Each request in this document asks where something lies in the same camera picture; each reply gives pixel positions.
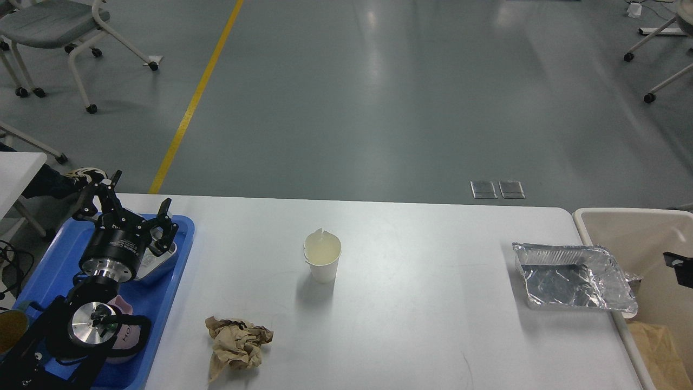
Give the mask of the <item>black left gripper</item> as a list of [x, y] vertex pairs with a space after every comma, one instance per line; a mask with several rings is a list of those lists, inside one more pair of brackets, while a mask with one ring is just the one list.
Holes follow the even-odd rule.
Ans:
[[124, 216], [115, 191], [122, 174], [116, 170], [111, 179], [87, 185], [77, 198], [72, 219], [95, 226], [80, 257], [80, 270], [87, 276], [129, 282], [136, 278], [147, 248], [155, 257], [173, 248], [179, 227], [169, 215], [171, 198], [161, 202], [153, 219], [134, 213]]

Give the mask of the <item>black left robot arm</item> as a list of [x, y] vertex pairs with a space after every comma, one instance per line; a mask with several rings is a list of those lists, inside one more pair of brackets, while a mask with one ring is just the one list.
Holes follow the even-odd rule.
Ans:
[[147, 254], [170, 257], [178, 224], [161, 202], [151, 219], [123, 207], [108, 180], [87, 185], [79, 197], [76, 220], [95, 226], [79, 260], [81, 281], [57, 296], [2, 360], [7, 389], [90, 389], [109, 359], [136, 355], [146, 348], [153, 324], [144, 315], [125, 313], [113, 299], [121, 284], [136, 279]]

